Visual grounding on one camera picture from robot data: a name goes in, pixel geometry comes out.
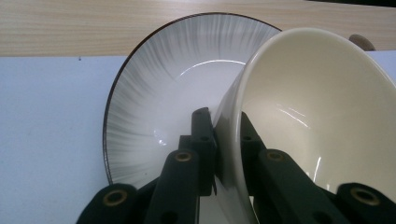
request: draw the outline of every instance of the white table surface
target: white table surface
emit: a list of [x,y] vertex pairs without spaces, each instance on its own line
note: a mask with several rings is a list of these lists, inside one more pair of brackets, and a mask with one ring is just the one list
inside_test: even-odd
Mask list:
[[[396,50],[369,54],[396,81]],[[75,223],[107,185],[103,118],[124,60],[0,58],[1,223]]]

